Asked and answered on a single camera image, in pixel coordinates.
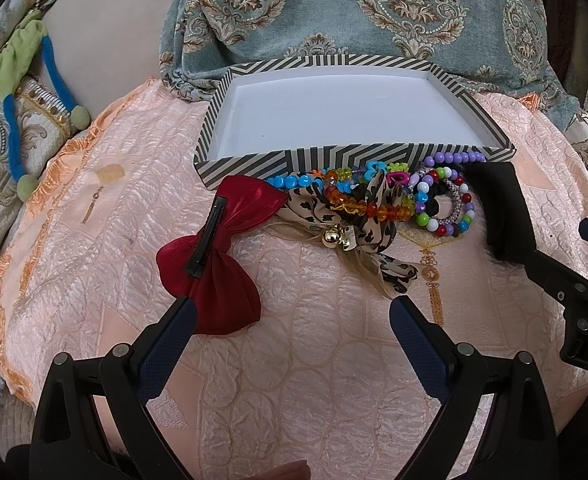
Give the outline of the black fluffy scrunchie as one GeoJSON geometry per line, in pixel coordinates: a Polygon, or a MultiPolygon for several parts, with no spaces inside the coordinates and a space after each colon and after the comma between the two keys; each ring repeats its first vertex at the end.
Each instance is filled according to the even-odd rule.
{"type": "Polygon", "coordinates": [[[494,219],[531,221],[515,167],[511,162],[468,162],[453,168],[462,171],[463,179],[479,200],[484,214],[486,246],[493,257],[494,219]]]}

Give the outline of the pink quilted pillow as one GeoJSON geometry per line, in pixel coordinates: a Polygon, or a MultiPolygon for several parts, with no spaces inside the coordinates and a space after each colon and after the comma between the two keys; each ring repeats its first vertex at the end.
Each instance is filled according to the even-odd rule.
{"type": "MultiPolygon", "coordinates": [[[[0,256],[0,372],[28,404],[52,359],[102,356],[156,322],[172,299],[157,250],[196,232],[213,195],[193,165],[206,112],[150,81],[110,105],[50,162],[0,256]]],[[[259,229],[232,256],[255,282],[260,320],[192,338],[149,404],[198,479],[241,479],[305,460],[317,479],[390,479],[436,415],[388,322],[389,300],[321,245],[259,229]]],[[[493,260],[484,218],[457,238],[397,235],[410,296],[456,341],[490,356],[530,352],[557,426],[588,394],[564,363],[562,310],[519,266],[493,260]]]]}

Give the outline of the leopard print bow with bell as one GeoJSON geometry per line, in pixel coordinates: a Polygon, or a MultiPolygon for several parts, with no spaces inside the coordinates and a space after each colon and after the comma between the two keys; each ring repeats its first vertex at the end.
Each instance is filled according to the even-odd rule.
{"type": "Polygon", "coordinates": [[[420,277],[417,263],[386,254],[398,228],[414,219],[414,196],[391,185],[383,170],[371,178],[344,169],[324,174],[289,174],[268,180],[287,201],[268,222],[285,240],[308,242],[336,252],[383,296],[405,295],[420,277]]]}

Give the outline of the red velvet bow hair clip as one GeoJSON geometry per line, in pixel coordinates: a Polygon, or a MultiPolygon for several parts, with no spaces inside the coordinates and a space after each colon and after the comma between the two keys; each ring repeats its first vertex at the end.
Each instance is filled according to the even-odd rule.
{"type": "Polygon", "coordinates": [[[171,296],[195,303],[195,333],[227,336],[260,320],[257,287],[229,250],[233,237],[265,224],[286,201],[287,195],[266,181],[226,177],[204,226],[157,252],[161,284],[171,296]]]}

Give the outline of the teal damask cushion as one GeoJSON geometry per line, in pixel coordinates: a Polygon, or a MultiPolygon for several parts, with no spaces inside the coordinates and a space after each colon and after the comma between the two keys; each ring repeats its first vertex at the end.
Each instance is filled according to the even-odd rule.
{"type": "Polygon", "coordinates": [[[173,0],[159,72],[176,96],[198,101],[230,65],[334,54],[416,58],[468,90],[534,93],[559,129],[579,109],[548,62],[542,0],[173,0]]]}

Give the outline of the beige floral embroidered cushion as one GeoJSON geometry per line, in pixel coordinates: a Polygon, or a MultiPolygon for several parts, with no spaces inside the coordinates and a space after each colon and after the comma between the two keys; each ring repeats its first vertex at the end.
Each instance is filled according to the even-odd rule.
{"type": "MultiPolygon", "coordinates": [[[[75,132],[70,113],[54,93],[29,76],[16,90],[14,103],[21,133],[21,160],[29,174],[39,177],[46,163],[75,132]]],[[[10,174],[9,134],[0,101],[0,247],[23,206],[10,174]]]]}

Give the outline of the black white striped tray box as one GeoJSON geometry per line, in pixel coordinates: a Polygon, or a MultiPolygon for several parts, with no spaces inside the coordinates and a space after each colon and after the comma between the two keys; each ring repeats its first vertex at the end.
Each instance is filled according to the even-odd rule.
{"type": "Polygon", "coordinates": [[[225,72],[194,167],[213,190],[232,174],[266,179],[370,160],[415,166],[437,152],[468,151],[506,162],[516,148],[437,65],[382,55],[296,56],[225,72]]]}

